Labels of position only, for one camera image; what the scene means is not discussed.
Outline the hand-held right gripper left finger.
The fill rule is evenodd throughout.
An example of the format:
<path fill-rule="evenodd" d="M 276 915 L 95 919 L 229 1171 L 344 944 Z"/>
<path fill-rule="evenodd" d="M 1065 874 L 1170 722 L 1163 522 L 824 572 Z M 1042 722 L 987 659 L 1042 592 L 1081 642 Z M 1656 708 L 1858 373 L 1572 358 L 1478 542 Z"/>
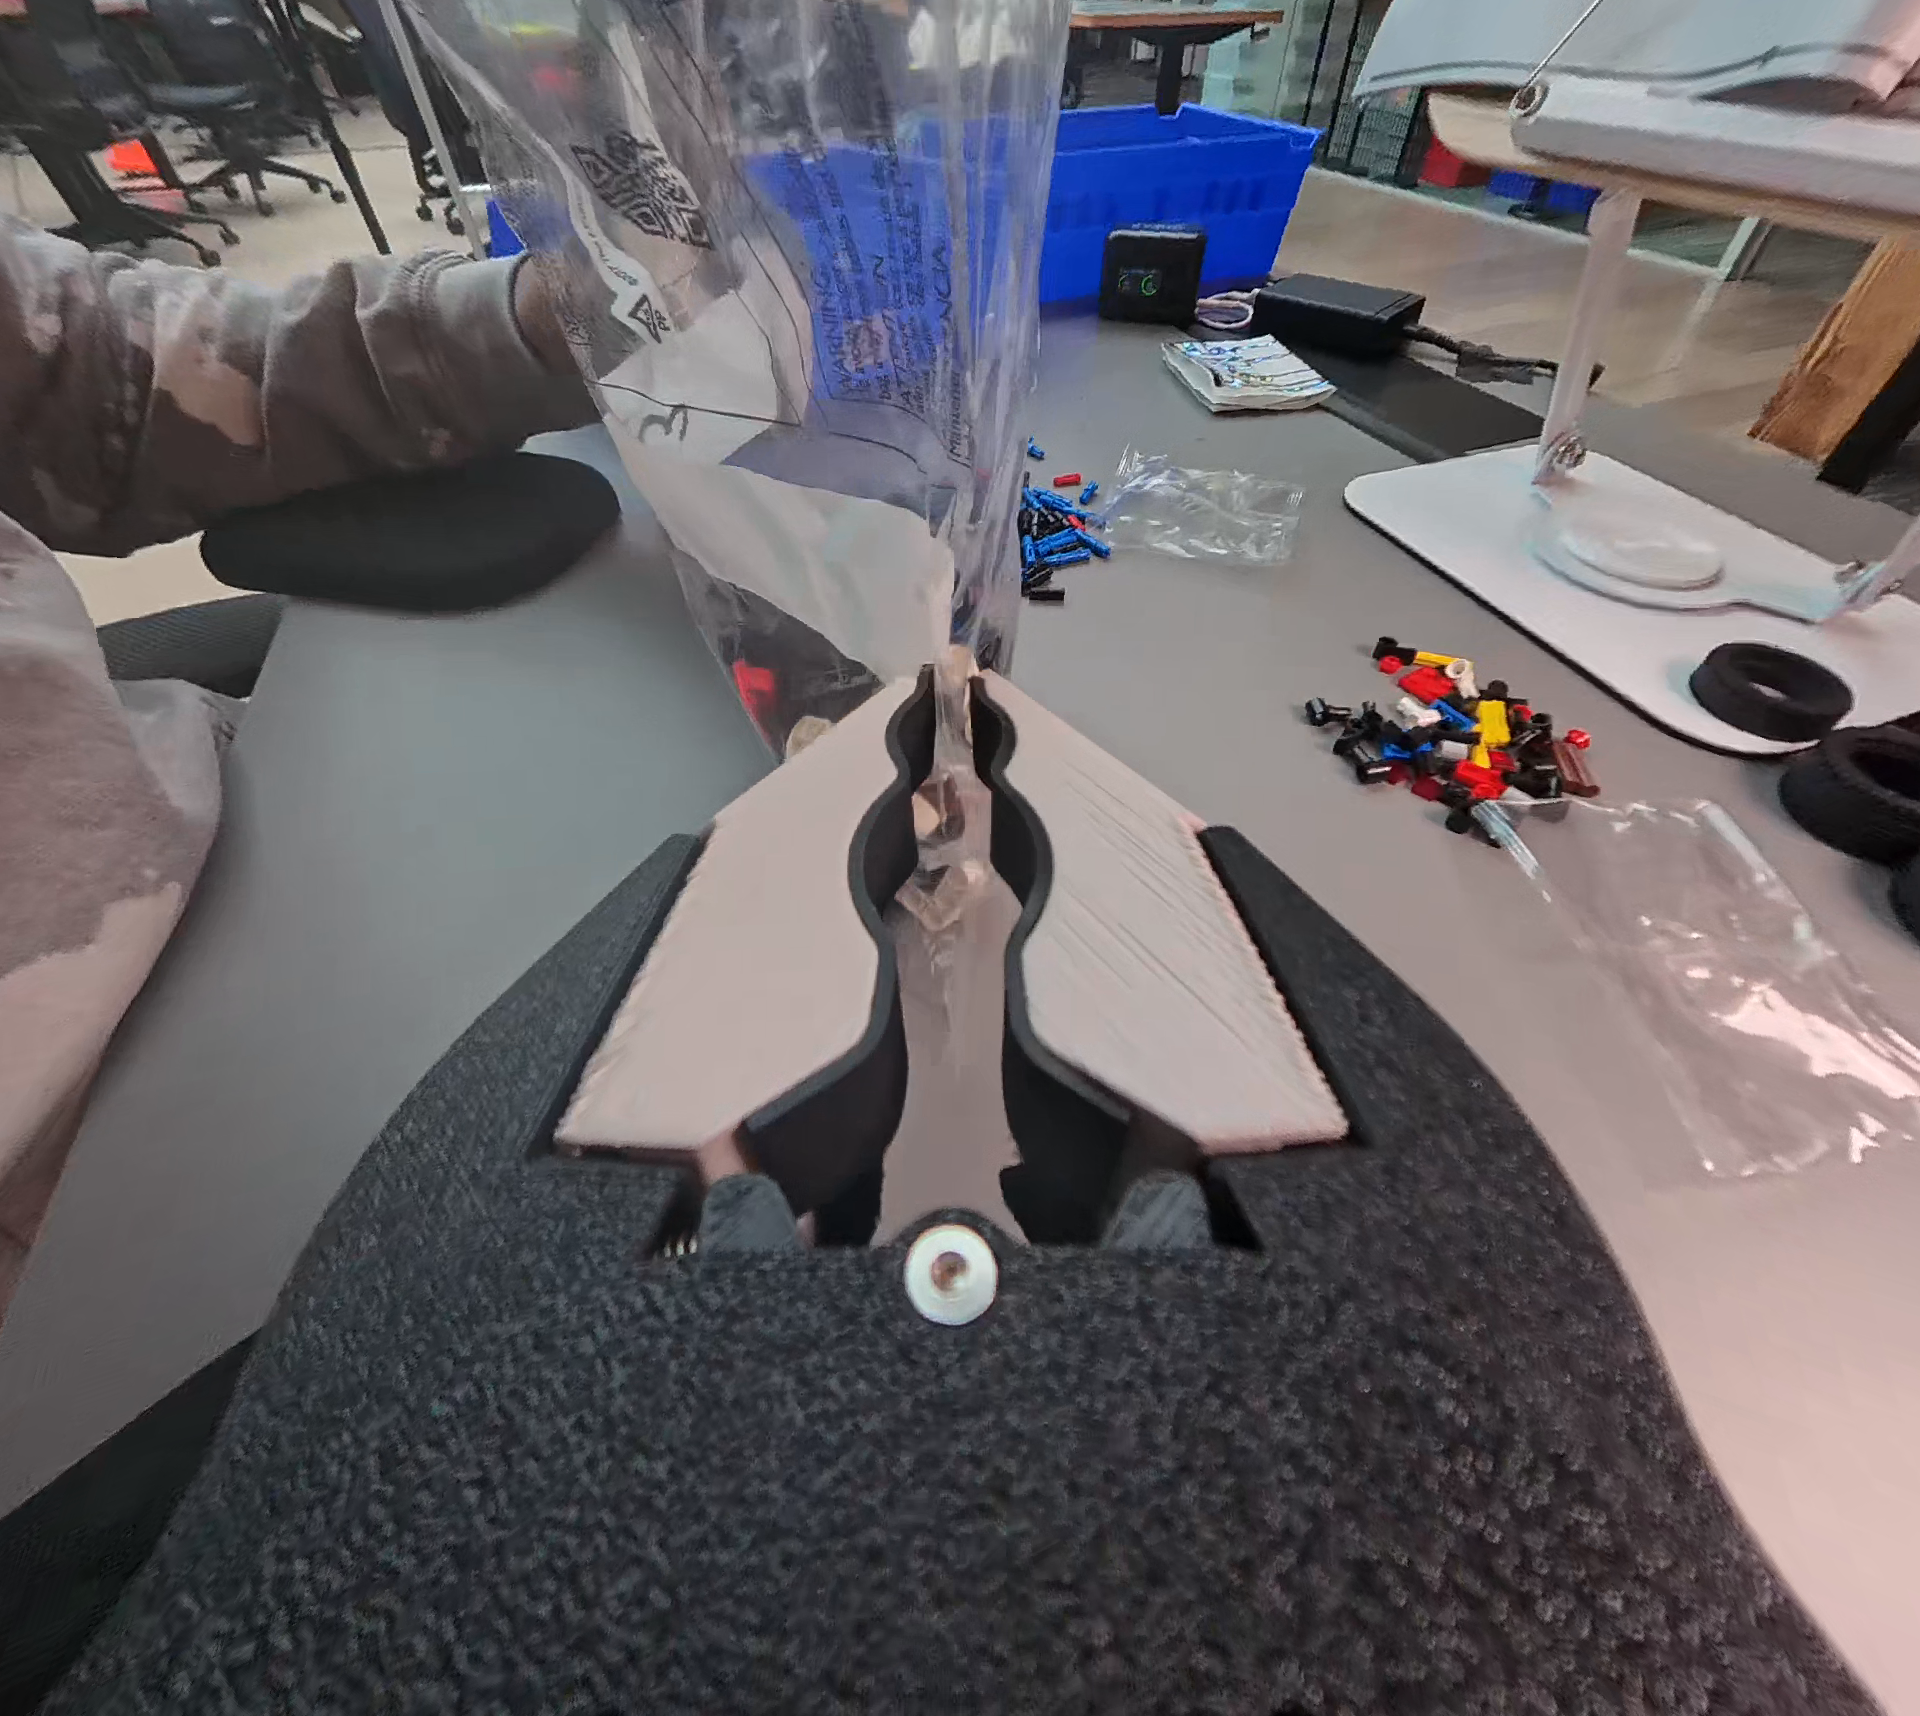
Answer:
<path fill-rule="evenodd" d="M 824 1216 L 876 1176 L 910 1098 L 891 907 L 919 864 L 941 685 L 891 681 L 712 813 L 637 948 L 560 1152 L 774 1176 Z"/>

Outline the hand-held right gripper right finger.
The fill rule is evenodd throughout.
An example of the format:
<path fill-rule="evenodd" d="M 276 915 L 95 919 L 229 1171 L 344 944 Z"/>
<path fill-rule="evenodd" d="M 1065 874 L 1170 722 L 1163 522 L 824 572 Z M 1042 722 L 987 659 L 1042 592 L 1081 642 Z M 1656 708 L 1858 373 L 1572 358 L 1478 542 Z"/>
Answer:
<path fill-rule="evenodd" d="M 1000 969 L 1011 1222 L 1108 1222 L 1137 1176 L 1348 1137 L 1246 900 L 1233 836 L 1016 691 L 971 681 L 996 870 L 1016 900 Z"/>

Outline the clear plastic bag of bricks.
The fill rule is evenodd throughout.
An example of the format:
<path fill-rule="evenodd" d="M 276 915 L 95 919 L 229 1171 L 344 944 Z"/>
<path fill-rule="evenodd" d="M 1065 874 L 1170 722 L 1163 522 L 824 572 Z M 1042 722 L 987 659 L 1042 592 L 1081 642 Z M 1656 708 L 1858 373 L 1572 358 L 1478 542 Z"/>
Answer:
<path fill-rule="evenodd" d="M 965 671 L 1016 635 L 1065 0 L 391 0 L 689 615 L 789 760 L 931 667 L 900 915 L 987 888 Z"/>

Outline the person's left forearm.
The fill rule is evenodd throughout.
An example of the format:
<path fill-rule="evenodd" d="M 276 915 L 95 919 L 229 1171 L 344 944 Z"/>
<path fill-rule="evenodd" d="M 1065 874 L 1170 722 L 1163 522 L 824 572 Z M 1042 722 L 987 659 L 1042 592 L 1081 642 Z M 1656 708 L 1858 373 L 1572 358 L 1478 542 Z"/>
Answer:
<path fill-rule="evenodd" d="M 262 290 L 0 227 L 4 578 L 585 421 L 533 259 L 344 259 Z"/>

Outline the brown top standing desk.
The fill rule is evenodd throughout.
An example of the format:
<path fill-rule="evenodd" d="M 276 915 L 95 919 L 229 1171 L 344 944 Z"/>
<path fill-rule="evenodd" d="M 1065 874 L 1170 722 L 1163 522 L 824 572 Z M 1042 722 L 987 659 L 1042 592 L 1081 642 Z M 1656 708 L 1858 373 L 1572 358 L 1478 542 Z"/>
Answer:
<path fill-rule="evenodd" d="M 1185 106 L 1185 46 L 1215 46 L 1246 32 L 1274 32 L 1282 6 L 1225 6 L 1225 0 L 1074 0 L 1065 58 L 1088 58 L 1092 36 L 1128 36 L 1154 46 L 1154 111 L 1181 118 Z"/>

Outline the pile of blue black pins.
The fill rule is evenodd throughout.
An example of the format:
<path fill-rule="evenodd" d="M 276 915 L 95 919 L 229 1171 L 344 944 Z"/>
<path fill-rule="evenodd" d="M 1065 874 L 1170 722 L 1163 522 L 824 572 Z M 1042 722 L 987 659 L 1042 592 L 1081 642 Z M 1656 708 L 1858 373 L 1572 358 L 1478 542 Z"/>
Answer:
<path fill-rule="evenodd" d="M 1108 522 L 1096 509 L 1096 480 L 1058 471 L 1042 443 L 1023 443 L 1016 480 L 1016 602 L 1060 609 L 1065 572 L 1102 561 Z"/>

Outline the small clear plastic bag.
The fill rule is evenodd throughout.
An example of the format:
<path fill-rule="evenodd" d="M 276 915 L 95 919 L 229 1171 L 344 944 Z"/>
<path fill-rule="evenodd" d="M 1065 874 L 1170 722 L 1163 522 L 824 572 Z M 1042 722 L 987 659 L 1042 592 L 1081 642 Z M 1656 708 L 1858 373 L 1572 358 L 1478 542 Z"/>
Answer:
<path fill-rule="evenodd" d="M 1289 480 L 1181 467 L 1128 450 L 1102 490 L 1102 544 L 1274 572 L 1294 559 L 1303 509 L 1310 490 Z"/>

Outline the empty clear plastic bag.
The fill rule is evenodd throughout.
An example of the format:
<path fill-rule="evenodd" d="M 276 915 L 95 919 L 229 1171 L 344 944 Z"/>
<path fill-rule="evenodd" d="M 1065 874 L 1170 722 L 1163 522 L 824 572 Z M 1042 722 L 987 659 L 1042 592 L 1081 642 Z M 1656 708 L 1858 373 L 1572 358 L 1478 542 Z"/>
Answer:
<path fill-rule="evenodd" d="M 1916 1033 L 1728 810 L 1495 798 L 1468 828 L 1538 888 L 1626 997 L 1711 1182 L 1916 1148 Z"/>

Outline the white metal book stand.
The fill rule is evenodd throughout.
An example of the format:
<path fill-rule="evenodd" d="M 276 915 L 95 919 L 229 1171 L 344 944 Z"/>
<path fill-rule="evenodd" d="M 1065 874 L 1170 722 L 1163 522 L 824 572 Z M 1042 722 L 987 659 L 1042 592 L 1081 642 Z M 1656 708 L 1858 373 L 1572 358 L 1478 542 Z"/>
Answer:
<path fill-rule="evenodd" d="M 1869 111 L 1795 95 L 1734 106 L 1916 121 L 1916 87 Z M 1854 685 L 1849 722 L 1916 715 L 1916 529 L 1883 559 L 1829 561 L 1721 505 L 1701 505 L 1626 458 L 1605 458 L 1596 433 L 1583 433 L 1604 324 L 1577 328 L 1572 321 L 1548 421 L 1528 450 L 1359 480 L 1342 490 L 1348 513 L 1380 529 L 1392 544 L 1443 572 L 1455 585 L 1521 623 L 1536 642 L 1559 651 L 1604 691 L 1626 698 L 1680 742 L 1721 753 L 1795 750 L 1742 733 L 1693 704 L 1687 671 L 1721 642 L 1780 642 L 1832 667 Z"/>

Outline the black toy tyre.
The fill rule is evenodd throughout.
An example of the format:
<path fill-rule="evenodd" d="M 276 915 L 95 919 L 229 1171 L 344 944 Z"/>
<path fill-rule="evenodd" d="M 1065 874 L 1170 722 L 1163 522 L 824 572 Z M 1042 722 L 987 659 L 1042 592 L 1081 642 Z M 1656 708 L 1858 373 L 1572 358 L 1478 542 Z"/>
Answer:
<path fill-rule="evenodd" d="M 1789 753 L 1780 810 L 1858 864 L 1916 864 L 1920 850 L 1920 733 L 1904 722 L 1832 726 Z"/>
<path fill-rule="evenodd" d="M 1854 685 L 1780 642 L 1721 642 L 1687 671 L 1707 715 L 1761 742 L 1823 742 L 1854 708 Z"/>

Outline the person's patterned grey sweatshirt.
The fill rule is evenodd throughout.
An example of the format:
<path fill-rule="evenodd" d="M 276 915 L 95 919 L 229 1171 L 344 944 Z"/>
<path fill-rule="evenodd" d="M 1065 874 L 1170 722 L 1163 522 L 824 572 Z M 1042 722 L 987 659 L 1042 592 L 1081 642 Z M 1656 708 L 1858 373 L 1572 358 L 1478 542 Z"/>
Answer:
<path fill-rule="evenodd" d="M 231 698 L 113 681 L 55 552 L 0 522 L 0 1297 L 202 874 L 229 742 Z"/>

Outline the black power adapter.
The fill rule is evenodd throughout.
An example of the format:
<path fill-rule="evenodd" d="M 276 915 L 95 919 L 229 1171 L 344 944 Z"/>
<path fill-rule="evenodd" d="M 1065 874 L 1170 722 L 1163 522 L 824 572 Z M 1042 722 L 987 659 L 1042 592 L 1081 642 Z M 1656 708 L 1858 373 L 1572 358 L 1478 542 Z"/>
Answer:
<path fill-rule="evenodd" d="M 1426 328 L 1426 292 L 1417 290 L 1374 290 L 1342 275 L 1273 275 L 1250 292 L 1250 339 L 1274 339 L 1294 358 L 1348 358 L 1348 362 L 1386 362 Z"/>

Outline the small black electronic box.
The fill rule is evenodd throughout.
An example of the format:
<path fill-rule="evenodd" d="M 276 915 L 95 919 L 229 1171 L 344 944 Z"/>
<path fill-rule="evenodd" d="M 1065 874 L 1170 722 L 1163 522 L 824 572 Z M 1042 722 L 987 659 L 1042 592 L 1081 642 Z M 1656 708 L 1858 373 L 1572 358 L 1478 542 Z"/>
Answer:
<path fill-rule="evenodd" d="M 1096 264 L 1096 321 L 1189 328 L 1202 297 L 1202 259 L 1202 227 L 1108 227 Z"/>

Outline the blue plastic bin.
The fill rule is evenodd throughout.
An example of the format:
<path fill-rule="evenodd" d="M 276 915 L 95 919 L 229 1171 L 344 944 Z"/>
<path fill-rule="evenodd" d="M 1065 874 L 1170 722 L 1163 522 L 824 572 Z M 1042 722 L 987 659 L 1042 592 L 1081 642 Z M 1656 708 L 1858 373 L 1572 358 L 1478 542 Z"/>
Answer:
<path fill-rule="evenodd" d="M 712 95 L 587 95 L 488 121 L 518 249 L 585 249 L 576 309 L 667 358 L 705 321 L 813 339 L 857 399 L 971 362 L 1031 309 L 1096 297 L 1108 227 L 1202 227 L 1202 290 L 1267 281 L 1319 133 L 1185 106 L 910 111 L 857 133 L 739 121 Z"/>

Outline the black office chair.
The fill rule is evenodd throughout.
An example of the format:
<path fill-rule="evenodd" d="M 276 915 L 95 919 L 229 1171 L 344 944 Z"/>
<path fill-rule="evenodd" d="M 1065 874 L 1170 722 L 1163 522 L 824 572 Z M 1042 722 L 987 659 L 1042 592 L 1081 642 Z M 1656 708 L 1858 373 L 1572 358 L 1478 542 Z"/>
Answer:
<path fill-rule="evenodd" d="M 241 203 L 248 176 L 250 210 L 276 212 L 262 176 L 290 176 L 333 203 L 347 203 L 347 190 L 335 190 L 333 176 L 272 152 L 283 133 L 312 142 L 321 128 L 296 89 L 276 36 L 258 17 L 258 0 L 145 0 L 145 17 L 181 75 L 145 78 L 145 106 L 161 118 L 202 128 L 202 142 L 217 147 L 217 171 L 184 183 L 184 194 L 219 190 L 229 203 Z"/>

